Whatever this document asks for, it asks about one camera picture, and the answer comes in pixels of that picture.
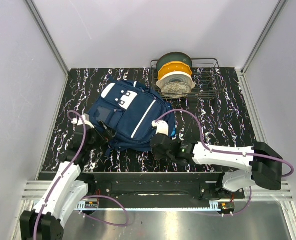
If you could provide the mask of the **patterned beige plate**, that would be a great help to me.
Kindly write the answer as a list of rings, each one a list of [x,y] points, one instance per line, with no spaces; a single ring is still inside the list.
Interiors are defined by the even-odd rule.
[[[187,83],[170,82],[161,89],[161,93],[167,98],[176,99],[187,96],[191,90],[192,88]]]

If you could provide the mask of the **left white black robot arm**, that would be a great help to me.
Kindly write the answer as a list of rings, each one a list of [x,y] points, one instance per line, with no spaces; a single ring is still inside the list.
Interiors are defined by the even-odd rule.
[[[38,203],[30,211],[23,211],[19,223],[23,240],[60,240],[65,224],[82,197],[95,194],[92,176],[82,173],[84,159],[93,147],[107,144],[115,131],[99,122],[76,120],[75,132],[68,145],[65,159]]]

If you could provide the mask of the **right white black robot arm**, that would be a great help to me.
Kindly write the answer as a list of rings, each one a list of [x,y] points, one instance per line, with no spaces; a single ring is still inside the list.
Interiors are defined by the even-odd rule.
[[[176,142],[158,133],[150,141],[152,153],[157,160],[178,165],[217,165],[234,168],[223,173],[215,185],[216,195],[226,198],[239,189],[258,186],[278,191],[281,189],[282,157],[264,142],[249,147],[226,147]]]

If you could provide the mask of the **navy blue student backpack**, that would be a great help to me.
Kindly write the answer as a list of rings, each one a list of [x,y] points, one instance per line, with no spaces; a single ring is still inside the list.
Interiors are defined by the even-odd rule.
[[[151,123],[162,118],[168,124],[169,137],[176,123],[171,104],[156,91],[137,81],[112,77],[87,114],[94,127],[102,121],[115,131],[108,144],[118,151],[149,152],[156,131]]]

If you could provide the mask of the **orange yellow plate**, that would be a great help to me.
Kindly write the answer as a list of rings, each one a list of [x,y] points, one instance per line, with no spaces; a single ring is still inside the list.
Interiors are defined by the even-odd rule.
[[[157,79],[160,80],[168,73],[172,72],[184,72],[188,75],[192,75],[192,71],[189,65],[181,62],[181,61],[171,61],[164,64],[161,69],[158,71]]]

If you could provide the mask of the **dark green plate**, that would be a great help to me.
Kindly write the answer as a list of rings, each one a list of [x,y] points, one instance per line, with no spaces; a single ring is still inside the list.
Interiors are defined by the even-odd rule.
[[[181,62],[192,67],[192,59],[182,52],[170,52],[163,55],[156,64],[156,69],[159,71],[165,64],[169,62]]]

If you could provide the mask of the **blue dinosaur pencil case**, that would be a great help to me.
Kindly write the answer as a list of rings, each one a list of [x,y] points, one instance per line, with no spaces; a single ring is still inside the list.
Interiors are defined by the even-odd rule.
[[[171,138],[176,138],[176,126],[173,127],[172,133],[170,135]]]

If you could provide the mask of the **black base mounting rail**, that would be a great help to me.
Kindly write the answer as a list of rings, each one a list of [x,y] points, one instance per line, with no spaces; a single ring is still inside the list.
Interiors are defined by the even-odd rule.
[[[205,172],[96,172],[82,173],[77,179],[88,184],[89,195],[110,196],[127,210],[205,208],[210,200],[245,199],[242,190],[215,193],[220,176]]]

